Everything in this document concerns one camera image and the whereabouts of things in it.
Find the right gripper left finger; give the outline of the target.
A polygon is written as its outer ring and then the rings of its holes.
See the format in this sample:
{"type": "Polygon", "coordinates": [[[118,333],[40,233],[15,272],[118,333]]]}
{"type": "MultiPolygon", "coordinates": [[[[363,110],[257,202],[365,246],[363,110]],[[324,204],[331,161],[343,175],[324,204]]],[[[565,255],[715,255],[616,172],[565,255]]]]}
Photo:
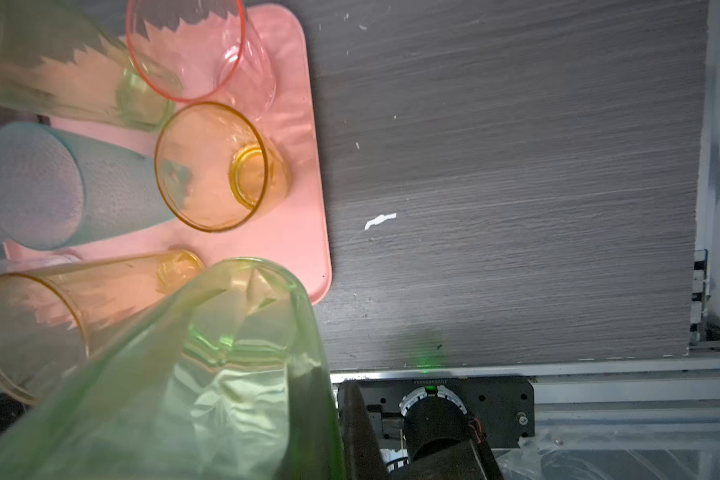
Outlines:
{"type": "Polygon", "coordinates": [[[336,410],[320,367],[288,379],[288,442],[276,479],[336,478],[336,410]]]}

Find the short amber glass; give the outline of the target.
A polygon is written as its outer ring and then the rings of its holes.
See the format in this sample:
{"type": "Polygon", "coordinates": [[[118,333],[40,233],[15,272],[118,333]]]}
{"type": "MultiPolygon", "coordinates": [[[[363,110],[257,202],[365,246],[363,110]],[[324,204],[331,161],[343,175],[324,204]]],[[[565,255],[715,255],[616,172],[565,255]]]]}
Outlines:
{"type": "Polygon", "coordinates": [[[292,185],[274,143],[241,112],[217,102],[192,104],[167,120],[154,169],[169,210],[206,233],[231,231],[270,213],[292,185]]]}

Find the teal glass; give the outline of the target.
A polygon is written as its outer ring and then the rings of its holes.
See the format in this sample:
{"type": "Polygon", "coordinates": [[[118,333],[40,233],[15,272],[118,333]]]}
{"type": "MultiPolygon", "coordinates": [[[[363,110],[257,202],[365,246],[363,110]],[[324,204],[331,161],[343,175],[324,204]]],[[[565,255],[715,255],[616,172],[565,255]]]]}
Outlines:
{"type": "Polygon", "coordinates": [[[0,228],[22,246],[58,250],[172,218],[143,155],[39,123],[0,128],[0,228]]]}

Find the pink tray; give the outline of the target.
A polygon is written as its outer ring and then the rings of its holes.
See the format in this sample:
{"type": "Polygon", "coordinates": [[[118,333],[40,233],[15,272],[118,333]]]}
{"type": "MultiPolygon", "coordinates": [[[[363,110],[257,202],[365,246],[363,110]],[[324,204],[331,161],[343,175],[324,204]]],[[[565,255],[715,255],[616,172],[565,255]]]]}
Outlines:
{"type": "MultiPolygon", "coordinates": [[[[183,248],[206,264],[238,256],[274,261],[301,281],[313,305],[325,297],[332,267],[304,29],[292,12],[279,4],[250,6],[247,13],[267,49],[277,80],[274,103],[254,123],[288,163],[291,187],[283,202],[225,233],[203,233],[173,219],[146,230],[50,252],[27,249],[0,230],[0,261],[57,255],[94,260],[183,248]]],[[[154,153],[157,141],[157,133],[53,117],[50,123],[145,156],[154,153]]]]}

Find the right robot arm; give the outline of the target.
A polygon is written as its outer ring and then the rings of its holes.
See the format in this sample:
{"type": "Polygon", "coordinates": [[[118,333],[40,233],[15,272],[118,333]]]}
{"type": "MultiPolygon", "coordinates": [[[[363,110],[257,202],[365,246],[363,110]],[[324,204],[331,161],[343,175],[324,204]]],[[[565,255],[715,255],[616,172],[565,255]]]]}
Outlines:
{"type": "Polygon", "coordinates": [[[266,479],[499,479],[497,449],[535,435],[522,376],[289,382],[285,416],[256,450],[266,479]]]}

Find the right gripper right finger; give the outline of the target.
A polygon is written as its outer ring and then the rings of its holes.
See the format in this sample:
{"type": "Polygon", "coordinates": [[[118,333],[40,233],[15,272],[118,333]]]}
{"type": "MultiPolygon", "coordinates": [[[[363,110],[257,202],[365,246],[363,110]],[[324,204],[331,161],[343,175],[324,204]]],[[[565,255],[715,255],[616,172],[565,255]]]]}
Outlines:
{"type": "Polygon", "coordinates": [[[338,388],[339,417],[347,479],[386,479],[383,462],[367,406],[357,381],[338,388]]]}

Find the green glass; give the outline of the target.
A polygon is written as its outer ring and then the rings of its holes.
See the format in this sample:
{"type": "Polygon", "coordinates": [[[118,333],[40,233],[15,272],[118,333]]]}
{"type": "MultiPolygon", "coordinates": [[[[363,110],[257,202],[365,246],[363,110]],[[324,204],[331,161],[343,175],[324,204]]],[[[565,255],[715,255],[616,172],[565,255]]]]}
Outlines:
{"type": "Polygon", "coordinates": [[[258,258],[217,263],[140,314],[0,438],[0,479],[266,479],[288,379],[328,375],[309,295],[258,258]]]}
{"type": "Polygon", "coordinates": [[[142,131],[175,109],[119,38],[64,1],[0,1],[0,105],[142,131]]]}

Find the tall amber glass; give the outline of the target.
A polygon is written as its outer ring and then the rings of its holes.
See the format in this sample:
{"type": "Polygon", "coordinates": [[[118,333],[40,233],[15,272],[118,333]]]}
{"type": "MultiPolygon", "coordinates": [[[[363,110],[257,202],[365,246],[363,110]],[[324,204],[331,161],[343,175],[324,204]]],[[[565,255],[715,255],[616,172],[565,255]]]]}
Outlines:
{"type": "Polygon", "coordinates": [[[169,250],[0,274],[0,388],[37,403],[204,269],[169,250]]]}

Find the pink glass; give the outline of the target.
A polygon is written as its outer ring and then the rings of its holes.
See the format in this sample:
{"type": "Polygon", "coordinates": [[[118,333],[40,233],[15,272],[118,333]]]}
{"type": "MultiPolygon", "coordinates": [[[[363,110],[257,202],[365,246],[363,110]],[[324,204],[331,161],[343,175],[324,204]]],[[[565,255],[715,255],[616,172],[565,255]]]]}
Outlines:
{"type": "Polygon", "coordinates": [[[251,120],[274,102],[273,66],[242,1],[130,1],[125,34],[137,72],[169,100],[215,101],[251,120]]]}

